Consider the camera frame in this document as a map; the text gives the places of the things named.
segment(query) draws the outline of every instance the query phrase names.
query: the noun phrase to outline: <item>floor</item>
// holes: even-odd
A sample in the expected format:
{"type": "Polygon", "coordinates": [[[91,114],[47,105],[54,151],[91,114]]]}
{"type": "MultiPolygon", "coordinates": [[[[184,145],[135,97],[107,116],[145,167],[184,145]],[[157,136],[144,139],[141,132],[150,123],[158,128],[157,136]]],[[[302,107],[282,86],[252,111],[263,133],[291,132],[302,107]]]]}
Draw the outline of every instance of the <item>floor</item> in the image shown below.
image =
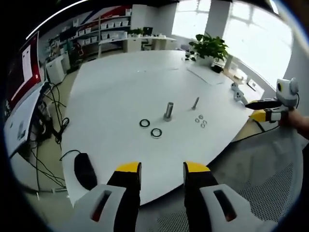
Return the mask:
{"type": "MultiPolygon", "coordinates": [[[[113,51],[105,53],[104,56],[118,54],[120,52],[121,51],[113,51]]],[[[64,105],[67,105],[68,103],[70,90],[77,76],[77,73],[78,71],[68,74],[65,77],[64,81],[60,85],[58,85],[60,92],[60,101],[64,105]]],[[[57,99],[58,96],[56,89],[54,89],[53,92],[57,99]]],[[[57,121],[55,106],[50,99],[46,98],[45,100],[48,105],[50,114],[54,119],[55,128],[56,130],[59,130],[59,123],[57,121]]],[[[62,105],[60,105],[59,107],[62,115],[65,117],[65,107],[62,105]]],[[[234,141],[259,132],[261,132],[259,127],[253,121],[248,120],[248,122],[245,124],[242,130],[235,137],[234,141]]],[[[55,176],[64,179],[62,164],[59,161],[60,155],[61,155],[60,146],[56,144],[54,137],[44,141],[42,144],[38,146],[38,158],[45,164],[45,166],[47,166],[47,168],[50,171],[52,171],[52,173],[55,176]]],[[[41,163],[38,163],[38,168],[41,170],[45,169],[41,163]]],[[[59,186],[56,183],[54,183],[53,181],[51,181],[42,174],[39,174],[39,185],[40,189],[48,190],[51,188],[59,188],[59,186]]],[[[29,200],[29,202],[31,203],[33,208],[37,211],[38,215],[42,218],[42,220],[46,224],[52,227],[57,227],[61,225],[61,223],[67,220],[73,212],[73,207],[70,203],[68,193],[66,191],[57,192],[55,194],[40,193],[39,196],[27,193],[26,198],[29,200]]]]}

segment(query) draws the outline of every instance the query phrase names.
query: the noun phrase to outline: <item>window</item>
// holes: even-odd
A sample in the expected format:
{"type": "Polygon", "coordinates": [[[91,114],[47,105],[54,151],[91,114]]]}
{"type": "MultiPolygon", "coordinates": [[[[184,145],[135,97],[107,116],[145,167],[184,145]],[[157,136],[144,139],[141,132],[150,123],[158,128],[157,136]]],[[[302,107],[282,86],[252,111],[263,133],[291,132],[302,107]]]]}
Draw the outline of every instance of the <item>window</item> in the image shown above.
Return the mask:
{"type": "Polygon", "coordinates": [[[277,16],[250,4],[235,1],[223,39],[228,52],[276,86],[289,64],[293,34],[277,16]]]}
{"type": "Polygon", "coordinates": [[[177,4],[172,34],[195,39],[204,34],[211,7],[211,0],[181,0],[177,4]]]}

